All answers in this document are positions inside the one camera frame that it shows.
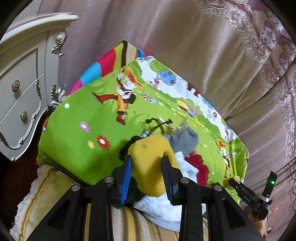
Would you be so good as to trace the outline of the person right hand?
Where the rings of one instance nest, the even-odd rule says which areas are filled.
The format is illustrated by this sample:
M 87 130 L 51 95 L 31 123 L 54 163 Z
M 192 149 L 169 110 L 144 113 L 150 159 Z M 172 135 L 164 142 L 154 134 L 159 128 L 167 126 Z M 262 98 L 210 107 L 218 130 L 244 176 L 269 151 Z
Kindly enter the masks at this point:
M 260 233 L 260 235 L 266 239 L 267 236 L 267 217 L 265 219 L 259 218 L 257 215 L 255 215 L 254 210 L 246 206 L 242 209 L 244 213 L 247 215 L 247 217 L 253 222 L 253 224 L 256 226 L 257 231 Z

